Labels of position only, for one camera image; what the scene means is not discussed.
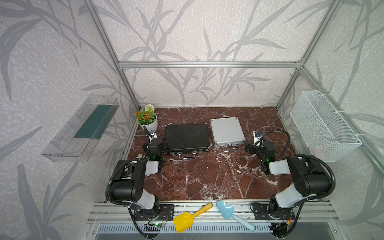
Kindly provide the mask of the black poker case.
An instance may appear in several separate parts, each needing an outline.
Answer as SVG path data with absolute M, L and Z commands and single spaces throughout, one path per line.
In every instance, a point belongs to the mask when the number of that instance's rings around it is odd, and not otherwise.
M 163 141 L 165 152 L 173 156 L 202 154 L 211 149 L 207 123 L 166 126 Z

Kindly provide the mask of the silver aluminium poker case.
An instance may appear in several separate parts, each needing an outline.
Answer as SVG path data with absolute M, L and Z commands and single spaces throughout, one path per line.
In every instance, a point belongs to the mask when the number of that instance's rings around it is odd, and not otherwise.
M 223 152 L 236 152 L 245 143 L 245 136 L 237 117 L 211 119 L 214 147 Z

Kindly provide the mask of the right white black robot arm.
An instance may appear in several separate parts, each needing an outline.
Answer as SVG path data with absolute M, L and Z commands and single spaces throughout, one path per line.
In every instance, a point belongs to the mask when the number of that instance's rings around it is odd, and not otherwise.
M 287 142 L 279 159 L 276 147 L 266 137 L 272 133 L 284 133 Z M 254 142 L 245 146 L 245 151 L 257 155 L 261 170 L 267 175 L 290 175 L 292 183 L 282 192 L 273 195 L 267 211 L 274 218 L 282 212 L 302 207 L 304 203 L 329 196 L 336 187 L 336 177 L 332 169 L 313 155 L 297 154 L 290 157 L 285 153 L 291 144 L 291 136 L 285 130 L 272 130 L 265 134 L 253 132 Z

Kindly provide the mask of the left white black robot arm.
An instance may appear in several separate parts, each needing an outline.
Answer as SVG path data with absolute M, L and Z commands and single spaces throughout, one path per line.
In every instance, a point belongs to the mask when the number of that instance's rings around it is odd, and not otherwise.
M 160 173 L 164 163 L 164 142 L 153 139 L 145 146 L 145 156 L 118 161 L 105 191 L 106 199 L 135 211 L 160 211 L 158 197 L 144 189 L 145 180 L 150 175 Z

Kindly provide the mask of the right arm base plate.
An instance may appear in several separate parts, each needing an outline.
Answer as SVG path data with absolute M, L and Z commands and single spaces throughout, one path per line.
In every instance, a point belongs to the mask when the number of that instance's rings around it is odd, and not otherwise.
M 288 221 L 296 218 L 293 208 L 280 208 L 277 204 L 251 203 L 250 209 L 256 220 Z

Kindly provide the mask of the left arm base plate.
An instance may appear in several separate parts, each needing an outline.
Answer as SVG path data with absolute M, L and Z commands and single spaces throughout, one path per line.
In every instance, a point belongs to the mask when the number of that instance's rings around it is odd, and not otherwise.
M 134 219 L 136 221 L 149 221 L 153 218 L 160 221 L 171 221 L 174 218 L 175 205 L 173 204 L 160 204 L 154 206 L 150 210 L 135 211 Z

